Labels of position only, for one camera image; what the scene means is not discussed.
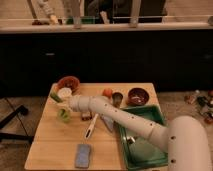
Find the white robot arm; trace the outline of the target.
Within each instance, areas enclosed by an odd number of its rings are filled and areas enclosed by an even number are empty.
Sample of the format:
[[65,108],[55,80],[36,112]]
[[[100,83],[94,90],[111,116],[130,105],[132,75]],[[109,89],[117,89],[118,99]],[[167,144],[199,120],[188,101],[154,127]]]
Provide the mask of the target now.
[[102,114],[130,129],[168,153],[168,171],[213,171],[208,136],[191,116],[179,116],[168,126],[114,107],[104,96],[74,95],[69,108],[75,112]]

